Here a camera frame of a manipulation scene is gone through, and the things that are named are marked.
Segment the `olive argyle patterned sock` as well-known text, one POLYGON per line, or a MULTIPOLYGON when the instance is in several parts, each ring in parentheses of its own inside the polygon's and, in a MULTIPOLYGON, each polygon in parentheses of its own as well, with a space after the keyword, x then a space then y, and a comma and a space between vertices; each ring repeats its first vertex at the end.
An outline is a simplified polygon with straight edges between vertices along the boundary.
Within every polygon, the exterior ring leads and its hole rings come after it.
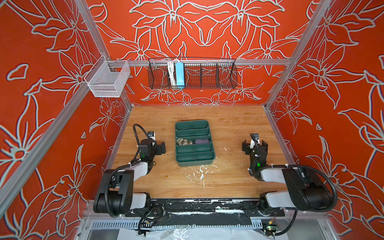
POLYGON ((177 138, 176 143, 178 146, 188 146, 188 145, 193 145, 194 142, 185 138, 177 138))

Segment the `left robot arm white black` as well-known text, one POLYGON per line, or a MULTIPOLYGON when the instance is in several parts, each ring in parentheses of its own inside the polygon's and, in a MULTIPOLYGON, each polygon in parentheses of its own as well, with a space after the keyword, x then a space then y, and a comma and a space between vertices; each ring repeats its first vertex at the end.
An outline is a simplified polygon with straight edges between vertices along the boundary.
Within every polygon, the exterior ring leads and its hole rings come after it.
POLYGON ((157 143, 155 133, 147 132, 141 125, 134 124, 137 152, 126 165, 106 170, 93 203, 97 214, 108 214, 112 218, 127 215, 151 207, 148 193, 135 193, 134 183, 148 175, 155 165, 155 157, 166 153, 165 142, 157 143))

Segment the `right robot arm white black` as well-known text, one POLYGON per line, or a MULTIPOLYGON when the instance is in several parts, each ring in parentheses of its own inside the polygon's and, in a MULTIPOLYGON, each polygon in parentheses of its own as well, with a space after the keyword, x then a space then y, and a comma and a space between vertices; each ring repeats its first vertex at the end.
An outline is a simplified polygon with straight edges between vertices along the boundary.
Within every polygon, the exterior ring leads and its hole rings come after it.
POLYGON ((328 212, 338 201, 337 189, 323 172, 305 165, 267 164, 268 144, 259 134, 250 134, 251 141, 242 142, 242 151, 250 157, 248 168, 251 177, 260 182, 286 185, 285 191, 272 191, 259 196, 257 209, 270 215, 285 208, 302 212, 328 212))

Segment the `green divided organizer tray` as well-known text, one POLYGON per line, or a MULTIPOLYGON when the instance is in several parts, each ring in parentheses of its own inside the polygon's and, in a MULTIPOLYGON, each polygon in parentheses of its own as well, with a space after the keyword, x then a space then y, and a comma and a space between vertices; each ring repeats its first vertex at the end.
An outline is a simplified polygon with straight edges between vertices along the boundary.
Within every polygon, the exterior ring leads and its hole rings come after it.
POLYGON ((210 124, 207 120, 175 124, 175 158, 180 167, 211 165, 216 159, 210 124))

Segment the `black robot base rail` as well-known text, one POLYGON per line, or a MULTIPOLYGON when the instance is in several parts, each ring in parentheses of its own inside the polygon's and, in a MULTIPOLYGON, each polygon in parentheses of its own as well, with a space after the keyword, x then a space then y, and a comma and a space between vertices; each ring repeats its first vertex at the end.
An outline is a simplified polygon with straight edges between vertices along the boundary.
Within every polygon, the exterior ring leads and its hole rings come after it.
POLYGON ((143 209, 138 209, 147 218, 161 216, 154 222, 144 222, 151 227, 229 227, 258 229, 260 220, 284 218, 285 212, 276 209, 271 214, 262 214, 256 198, 202 198, 202 199, 152 199, 143 209))

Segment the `light blue box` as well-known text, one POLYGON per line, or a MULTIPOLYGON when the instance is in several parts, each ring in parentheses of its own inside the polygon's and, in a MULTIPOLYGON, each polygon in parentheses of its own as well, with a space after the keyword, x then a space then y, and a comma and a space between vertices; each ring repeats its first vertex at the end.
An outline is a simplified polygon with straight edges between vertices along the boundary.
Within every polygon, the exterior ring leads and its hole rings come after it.
POLYGON ((175 63, 176 70, 176 84, 180 89, 185 87, 185 74, 184 74, 184 63, 176 62, 175 63))

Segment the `clear plastic wall bin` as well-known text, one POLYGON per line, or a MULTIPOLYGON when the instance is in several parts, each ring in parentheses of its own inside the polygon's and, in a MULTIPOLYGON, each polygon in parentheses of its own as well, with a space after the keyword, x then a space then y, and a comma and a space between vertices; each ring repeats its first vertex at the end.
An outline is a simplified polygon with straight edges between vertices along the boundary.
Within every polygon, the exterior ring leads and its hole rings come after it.
POLYGON ((128 61, 115 66, 114 61, 108 61, 101 55, 84 79, 95 97, 119 98, 130 75, 128 61))

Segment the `purple teal yellow sock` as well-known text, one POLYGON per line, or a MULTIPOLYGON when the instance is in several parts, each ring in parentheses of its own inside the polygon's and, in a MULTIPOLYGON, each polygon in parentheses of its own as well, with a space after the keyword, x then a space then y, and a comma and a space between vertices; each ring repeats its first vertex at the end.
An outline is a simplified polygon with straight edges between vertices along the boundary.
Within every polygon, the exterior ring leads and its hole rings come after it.
POLYGON ((209 139, 195 139, 194 144, 209 144, 211 141, 209 139))

